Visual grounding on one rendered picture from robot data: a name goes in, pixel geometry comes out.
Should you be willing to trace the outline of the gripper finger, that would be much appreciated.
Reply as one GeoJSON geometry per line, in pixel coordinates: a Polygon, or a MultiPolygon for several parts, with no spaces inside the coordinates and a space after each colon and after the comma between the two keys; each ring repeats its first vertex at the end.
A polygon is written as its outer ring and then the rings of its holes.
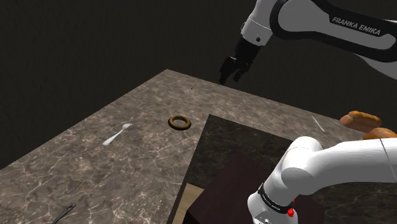
{"type": "Polygon", "coordinates": [[[242,75],[249,71],[250,65],[239,65],[236,69],[236,73],[233,76],[234,81],[239,81],[242,75]]]}
{"type": "Polygon", "coordinates": [[[231,56],[228,56],[224,63],[222,64],[221,68],[220,68],[220,78],[219,78],[219,83],[221,85],[224,85],[226,80],[228,79],[228,77],[236,72],[237,70],[237,59],[231,56]]]}

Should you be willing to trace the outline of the brown bread loaf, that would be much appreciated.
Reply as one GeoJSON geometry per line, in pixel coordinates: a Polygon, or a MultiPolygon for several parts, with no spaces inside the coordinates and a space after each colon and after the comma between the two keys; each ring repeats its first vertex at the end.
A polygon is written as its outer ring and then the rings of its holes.
{"type": "Polygon", "coordinates": [[[383,138],[395,138],[397,137],[397,133],[393,132],[387,128],[374,128],[373,130],[367,132],[363,137],[362,140],[367,139],[383,139],[383,138]]]}
{"type": "Polygon", "coordinates": [[[350,111],[340,119],[340,123],[347,128],[367,133],[380,127],[382,125],[382,120],[368,113],[350,111]]]}

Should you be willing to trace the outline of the silver fork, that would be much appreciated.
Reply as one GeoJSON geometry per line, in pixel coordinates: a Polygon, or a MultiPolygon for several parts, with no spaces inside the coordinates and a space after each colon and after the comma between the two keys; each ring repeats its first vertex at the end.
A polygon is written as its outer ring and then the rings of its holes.
{"type": "Polygon", "coordinates": [[[116,134],[114,134],[113,136],[111,136],[110,138],[108,138],[107,140],[105,140],[102,145],[103,146],[107,146],[109,145],[115,138],[117,138],[117,136],[119,136],[125,129],[127,129],[128,127],[130,127],[132,124],[131,123],[125,123],[122,125],[122,129],[117,132],[116,134]]]}

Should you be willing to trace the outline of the black kitchen tool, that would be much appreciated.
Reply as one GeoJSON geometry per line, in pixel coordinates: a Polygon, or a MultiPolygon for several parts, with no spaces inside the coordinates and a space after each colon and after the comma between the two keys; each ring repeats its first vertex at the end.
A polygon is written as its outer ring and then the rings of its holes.
{"type": "Polygon", "coordinates": [[[68,206],[61,214],[59,214],[51,224],[57,224],[65,215],[67,215],[74,207],[76,207],[75,203],[72,203],[68,206]]]}

